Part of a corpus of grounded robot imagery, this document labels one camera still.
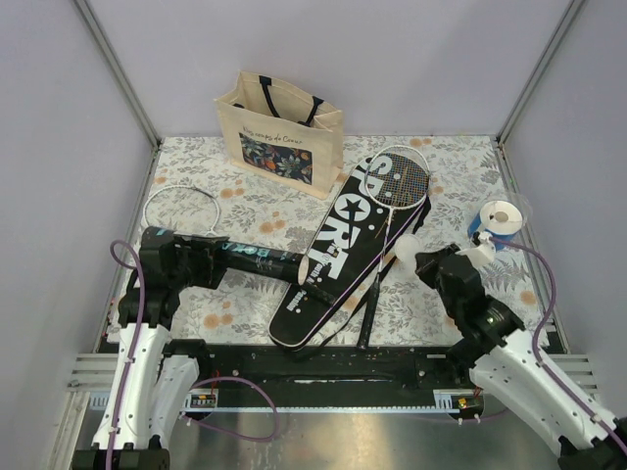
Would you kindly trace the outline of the black shuttlecock tube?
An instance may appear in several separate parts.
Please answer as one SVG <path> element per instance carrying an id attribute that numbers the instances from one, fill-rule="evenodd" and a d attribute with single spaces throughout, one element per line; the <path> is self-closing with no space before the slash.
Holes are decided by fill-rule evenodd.
<path id="1" fill-rule="evenodd" d="M 139 257 L 146 279 L 171 286 L 167 268 L 173 264 L 173 230 L 150 226 L 141 237 Z M 302 254 L 280 251 L 228 240 L 222 245 L 217 261 L 228 269 L 258 274 L 272 279 L 302 285 L 307 279 L 309 258 Z"/>

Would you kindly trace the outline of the black sport racket cover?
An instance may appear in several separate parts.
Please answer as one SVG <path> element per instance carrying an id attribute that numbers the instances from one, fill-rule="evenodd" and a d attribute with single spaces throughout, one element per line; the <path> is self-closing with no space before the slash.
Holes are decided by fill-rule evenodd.
<path id="1" fill-rule="evenodd" d="M 378 257 L 388 254 L 408 229 L 417 229 L 430 211 L 397 211 L 389 238 L 383 240 L 388 211 L 368 196 L 363 180 L 370 159 L 361 160 L 349 173 L 327 211 L 309 249 L 306 282 L 291 285 L 269 322 L 270 338 L 287 350 L 302 348 L 378 269 Z"/>

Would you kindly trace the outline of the white racket black grip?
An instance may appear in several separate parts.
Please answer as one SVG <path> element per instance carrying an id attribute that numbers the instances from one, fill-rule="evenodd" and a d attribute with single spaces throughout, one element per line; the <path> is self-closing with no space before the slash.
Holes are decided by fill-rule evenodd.
<path id="1" fill-rule="evenodd" d="M 201 207 L 201 214 L 204 215 L 207 219 L 206 224 L 201 228 L 201 232 L 199 234 L 194 234 L 191 232 L 193 228 L 199 226 L 198 224 L 173 221 L 169 218 L 165 218 L 163 215 L 158 215 L 157 212 L 152 209 L 152 206 L 155 202 L 162 203 L 166 200 L 168 196 L 173 196 L 177 202 L 181 202 L 185 196 L 189 196 L 192 199 L 192 202 L 183 207 L 186 211 L 196 209 L 200 202 L 204 204 Z M 219 222 L 220 216 L 221 207 L 216 197 L 211 195 L 208 191 L 199 187 L 183 184 L 173 184 L 157 190 L 154 194 L 148 197 L 142 208 L 142 221 L 144 223 L 145 229 L 150 226 L 155 226 L 173 230 L 182 234 L 199 235 L 205 237 L 220 236 L 217 234 L 217 223 Z M 328 306 L 333 305 L 336 301 L 336 297 L 317 287 L 314 282 L 309 278 L 309 272 L 310 259 L 308 276 L 304 284 L 296 285 L 284 281 L 281 282 L 288 283 L 298 289 L 303 290 L 305 292 L 305 295 L 309 298 L 318 300 Z"/>

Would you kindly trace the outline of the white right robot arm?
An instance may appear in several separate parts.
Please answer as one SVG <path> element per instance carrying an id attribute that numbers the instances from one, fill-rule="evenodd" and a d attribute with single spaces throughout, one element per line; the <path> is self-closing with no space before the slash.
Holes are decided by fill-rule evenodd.
<path id="1" fill-rule="evenodd" d="M 462 338 L 446 375 L 497 398 L 529 426 L 562 469 L 623 469 L 626 421 L 584 392 L 542 350 L 522 320 L 486 293 L 479 271 L 457 245 L 413 257 Z"/>

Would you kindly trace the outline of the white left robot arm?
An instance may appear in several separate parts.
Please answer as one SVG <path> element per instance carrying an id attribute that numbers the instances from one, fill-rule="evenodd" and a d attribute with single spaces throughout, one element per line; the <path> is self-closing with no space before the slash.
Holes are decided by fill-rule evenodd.
<path id="1" fill-rule="evenodd" d="M 131 275 L 118 304 L 119 353 L 109 400 L 88 449 L 73 469 L 167 469 L 169 443 L 184 399 L 212 378 L 202 340 L 169 340 L 180 293 L 214 289 L 225 274 L 216 261 L 222 237 L 184 235 L 150 227 L 128 250 Z"/>

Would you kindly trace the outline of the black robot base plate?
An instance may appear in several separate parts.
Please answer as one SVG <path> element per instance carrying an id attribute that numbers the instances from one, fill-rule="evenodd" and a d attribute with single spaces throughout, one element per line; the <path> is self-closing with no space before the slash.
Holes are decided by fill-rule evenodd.
<path id="1" fill-rule="evenodd" d="M 275 346 L 207 345 L 174 340 L 165 356 L 197 359 L 220 408 L 401 408 L 432 405 L 436 392 L 473 396 L 476 387 L 446 347 L 306 347 L 285 352 Z M 259 386 L 261 392 L 255 392 Z"/>

